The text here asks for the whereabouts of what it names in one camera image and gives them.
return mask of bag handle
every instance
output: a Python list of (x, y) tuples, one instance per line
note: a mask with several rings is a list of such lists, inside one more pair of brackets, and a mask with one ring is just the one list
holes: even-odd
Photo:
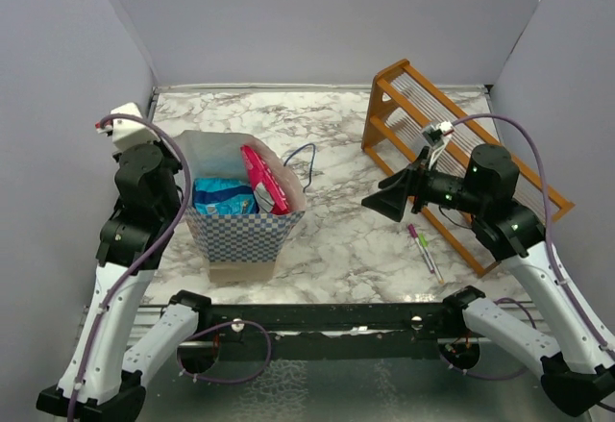
[(286, 161), (284, 161), (284, 167), (286, 167), (288, 165), (288, 162), (290, 160), (293, 159), (293, 157), (301, 152), (302, 150), (308, 148), (309, 146), (312, 147), (312, 152), (311, 152), (311, 162), (309, 163), (309, 175), (308, 175), (308, 180), (307, 180), (307, 185), (304, 186), (304, 193), (306, 192), (306, 189), (308, 189), (308, 186), (311, 185), (311, 173), (312, 170), (314, 169), (314, 159), (316, 158), (316, 144), (315, 143), (306, 143), (304, 146), (301, 146), (299, 148), (297, 148), (295, 151), (293, 151), (290, 156), (288, 158), (286, 158)]

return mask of blue snack bag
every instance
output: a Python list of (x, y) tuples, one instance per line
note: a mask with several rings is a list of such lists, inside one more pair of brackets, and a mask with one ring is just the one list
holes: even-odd
[(258, 212), (252, 188), (236, 179), (196, 179), (192, 186), (192, 203), (203, 215)]

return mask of marble tabletop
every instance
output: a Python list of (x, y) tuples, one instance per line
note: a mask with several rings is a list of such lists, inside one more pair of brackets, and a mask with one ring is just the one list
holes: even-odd
[[(478, 87), (447, 92), (468, 114), (488, 112)], [(395, 223), (360, 205), (384, 178), (360, 149), (368, 101), (369, 93), (360, 91), (162, 93), (154, 121), (171, 136), (186, 129), (241, 132), (260, 138), (281, 158), (307, 142), (316, 143), (318, 151), (307, 189), (307, 212), (286, 241), (271, 280), (211, 283), (181, 223), (144, 303), (165, 304), (181, 289), (226, 304), (430, 302), (465, 285), (475, 285), (492, 298), (527, 299), (501, 268), (479, 279), (423, 215), (408, 211), (402, 223)], [(485, 127), (494, 133), (492, 125)], [(296, 159), (293, 167), (305, 180), (310, 152)], [(428, 240), (444, 285), (430, 274), (409, 239), (408, 223)], [(471, 232), (449, 226), (467, 247), (480, 249)]]

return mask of white wall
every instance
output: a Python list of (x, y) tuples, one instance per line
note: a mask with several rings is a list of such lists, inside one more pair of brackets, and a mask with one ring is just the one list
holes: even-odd
[[(567, 269), (615, 330), (615, 0), (542, 0), (492, 91), (528, 128), (549, 182), (577, 206), (555, 225)], [(525, 142), (504, 142), (533, 163)]]
[(538, 0), (118, 0), (163, 85), (370, 83), (409, 58), (494, 83)]
[(0, 420), (48, 420), (117, 196), (101, 115), (145, 104), (145, 60), (107, 0), (0, 0)]

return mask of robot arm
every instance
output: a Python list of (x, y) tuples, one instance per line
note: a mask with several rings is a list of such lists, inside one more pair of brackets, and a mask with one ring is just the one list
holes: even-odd
[[(140, 117), (134, 104), (115, 112)], [(159, 137), (138, 122), (120, 119), (96, 128), (112, 137), (119, 150), (114, 155), (119, 198), (100, 233), (94, 292), (74, 355), (58, 384), (43, 390), (37, 400), (40, 410), (86, 422), (131, 420), (123, 418), (127, 414), (136, 418), (152, 376), (196, 332), (202, 315), (198, 302), (170, 305), (155, 327), (126, 351), (137, 309), (170, 235), (157, 241), (180, 210), (173, 176), (181, 165)], [(127, 277), (129, 267), (155, 243), (158, 249)]]
[[(464, 177), (436, 170), (442, 143), (450, 140), (450, 127), (447, 123), (428, 129), (426, 137), (434, 147), (425, 147), (415, 162), (382, 181), (381, 191), (363, 199), (362, 205), (396, 221), (401, 221), (408, 197), (413, 197), (414, 213), (427, 203), (470, 213), (477, 240), (524, 287), (554, 337), (537, 333), (486, 299), (462, 306), (466, 326), (527, 366), (564, 412), (580, 415), (615, 391), (615, 337), (592, 311), (553, 249), (559, 276), (554, 273), (545, 227), (513, 197), (519, 168), (505, 148), (477, 146)], [(600, 331), (608, 345), (601, 345), (592, 330)]]

